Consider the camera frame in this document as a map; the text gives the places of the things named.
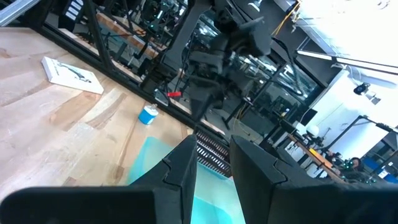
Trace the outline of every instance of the red object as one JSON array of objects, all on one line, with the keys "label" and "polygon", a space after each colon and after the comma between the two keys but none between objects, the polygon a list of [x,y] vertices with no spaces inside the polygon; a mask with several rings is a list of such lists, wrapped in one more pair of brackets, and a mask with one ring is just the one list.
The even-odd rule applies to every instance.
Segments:
[{"label": "red object", "polygon": [[171,92],[171,93],[167,93],[168,97],[176,97],[176,96],[181,96],[181,92]]}]

